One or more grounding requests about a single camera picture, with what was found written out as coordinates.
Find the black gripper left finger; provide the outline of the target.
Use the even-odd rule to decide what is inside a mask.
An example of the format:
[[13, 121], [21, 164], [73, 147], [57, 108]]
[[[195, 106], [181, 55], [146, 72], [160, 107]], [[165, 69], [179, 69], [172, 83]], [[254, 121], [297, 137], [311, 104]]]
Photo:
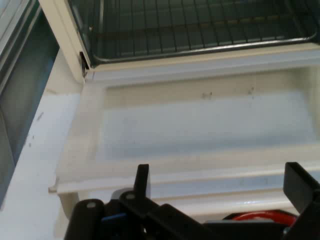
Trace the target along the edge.
[[85, 199], [72, 210], [66, 240], [204, 240], [206, 228], [169, 204], [147, 197], [149, 165], [137, 167], [133, 189], [104, 203]]

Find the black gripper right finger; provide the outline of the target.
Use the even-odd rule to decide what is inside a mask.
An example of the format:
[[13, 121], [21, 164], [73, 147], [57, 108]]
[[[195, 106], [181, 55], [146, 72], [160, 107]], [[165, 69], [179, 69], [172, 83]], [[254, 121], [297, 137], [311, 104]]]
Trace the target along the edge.
[[297, 162], [285, 164], [283, 192], [299, 216], [285, 240], [320, 238], [320, 184]]

